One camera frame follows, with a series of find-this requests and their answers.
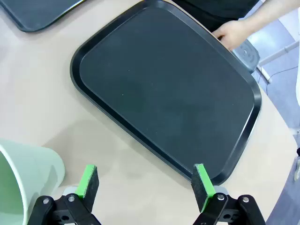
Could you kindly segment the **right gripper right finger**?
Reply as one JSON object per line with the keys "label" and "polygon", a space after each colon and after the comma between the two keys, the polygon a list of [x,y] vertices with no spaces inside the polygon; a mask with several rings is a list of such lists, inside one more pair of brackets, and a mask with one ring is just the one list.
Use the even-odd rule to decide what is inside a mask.
{"label": "right gripper right finger", "polygon": [[203,164],[194,165],[191,186],[200,211],[193,225],[266,225],[253,196],[217,193]]}

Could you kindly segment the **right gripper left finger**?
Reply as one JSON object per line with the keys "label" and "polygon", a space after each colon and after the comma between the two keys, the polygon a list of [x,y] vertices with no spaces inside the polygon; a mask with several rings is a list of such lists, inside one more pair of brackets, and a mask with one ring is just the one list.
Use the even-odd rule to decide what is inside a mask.
{"label": "right gripper left finger", "polygon": [[99,187],[95,165],[87,165],[75,192],[54,200],[40,196],[33,207],[27,225],[101,225],[92,214]]}

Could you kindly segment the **pale green cup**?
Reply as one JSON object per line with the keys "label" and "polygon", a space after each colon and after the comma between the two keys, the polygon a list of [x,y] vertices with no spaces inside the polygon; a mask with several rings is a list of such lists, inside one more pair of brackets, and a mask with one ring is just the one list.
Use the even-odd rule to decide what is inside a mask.
{"label": "pale green cup", "polygon": [[54,150],[0,138],[0,225],[27,225],[36,200],[51,195],[64,176]]}

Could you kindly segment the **person's left hand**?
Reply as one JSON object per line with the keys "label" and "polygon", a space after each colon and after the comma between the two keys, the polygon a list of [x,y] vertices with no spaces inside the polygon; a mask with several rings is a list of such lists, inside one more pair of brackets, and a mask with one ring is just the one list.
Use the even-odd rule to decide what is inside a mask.
{"label": "person's left hand", "polygon": [[239,47],[252,33],[253,29],[244,20],[226,22],[212,32],[229,51]]}

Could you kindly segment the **black plastic tray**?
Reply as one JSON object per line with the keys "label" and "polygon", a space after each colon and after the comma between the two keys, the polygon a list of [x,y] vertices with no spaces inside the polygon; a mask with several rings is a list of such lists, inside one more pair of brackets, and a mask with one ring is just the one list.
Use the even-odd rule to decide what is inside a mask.
{"label": "black plastic tray", "polygon": [[0,0],[0,7],[23,32],[49,27],[86,0]]}
{"label": "black plastic tray", "polygon": [[74,86],[187,179],[204,164],[214,185],[240,159],[262,105],[247,69],[205,28],[163,0],[143,0],[85,41]]}

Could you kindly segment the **person in black t-shirt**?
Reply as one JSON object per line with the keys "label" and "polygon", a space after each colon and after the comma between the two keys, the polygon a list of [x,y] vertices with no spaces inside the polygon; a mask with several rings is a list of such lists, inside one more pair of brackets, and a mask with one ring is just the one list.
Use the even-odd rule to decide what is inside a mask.
{"label": "person in black t-shirt", "polygon": [[246,14],[259,0],[172,0],[205,28],[213,32],[229,21]]}

